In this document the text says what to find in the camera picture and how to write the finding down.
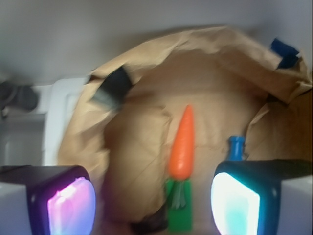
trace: crumpled paper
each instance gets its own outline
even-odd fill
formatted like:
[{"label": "crumpled paper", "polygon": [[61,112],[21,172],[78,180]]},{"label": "crumpled paper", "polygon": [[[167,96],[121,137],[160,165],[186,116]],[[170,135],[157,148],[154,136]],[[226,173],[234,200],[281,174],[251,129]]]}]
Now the crumpled paper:
[{"label": "crumpled paper", "polygon": [[[139,106],[162,107],[171,118],[167,137],[158,149],[164,165],[182,112],[187,104],[193,105],[196,149],[191,177],[192,233],[217,234],[210,209],[210,185],[216,166],[228,155],[229,136],[246,136],[248,160],[312,160],[312,78],[302,59],[285,70],[276,69],[280,61],[278,55],[237,30],[211,27],[152,39],[94,70],[92,81],[85,85],[78,100],[58,157],[59,165],[79,164],[90,174],[98,195],[93,233],[130,233],[126,222],[138,222],[144,216],[132,214],[156,212],[161,204],[147,203],[151,198],[142,198],[145,208],[121,211],[122,221],[103,218],[105,202],[100,191],[109,161],[116,154],[105,147],[104,130],[113,117],[127,118],[123,110],[118,117],[116,111],[90,100],[107,75],[121,65],[126,69],[135,84],[125,100],[134,107],[133,118],[139,114]],[[150,127],[137,123],[135,128]],[[119,131],[118,135],[123,133],[123,129]],[[123,171],[126,179],[128,170],[124,167]],[[166,177],[166,171],[152,167],[151,172],[155,177]],[[125,200],[131,203],[140,191],[129,187],[124,192]],[[162,193],[154,196],[155,201],[164,201]]]},{"label": "crumpled paper", "polygon": [[160,107],[125,105],[105,128],[110,164],[102,195],[105,215],[117,221],[141,221],[164,204],[162,152],[171,116]]}]

